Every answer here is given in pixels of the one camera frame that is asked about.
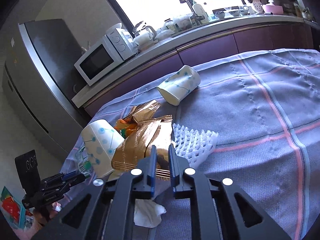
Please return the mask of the left hand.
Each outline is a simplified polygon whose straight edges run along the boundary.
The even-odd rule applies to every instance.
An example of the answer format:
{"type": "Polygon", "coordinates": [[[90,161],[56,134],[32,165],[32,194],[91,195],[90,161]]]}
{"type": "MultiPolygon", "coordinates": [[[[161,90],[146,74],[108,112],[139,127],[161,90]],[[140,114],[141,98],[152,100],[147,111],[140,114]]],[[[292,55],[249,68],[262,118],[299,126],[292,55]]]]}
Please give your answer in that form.
{"type": "Polygon", "coordinates": [[[33,209],[35,220],[41,225],[45,226],[52,218],[54,218],[61,211],[61,204],[54,202],[53,204],[41,209],[33,209]]]}

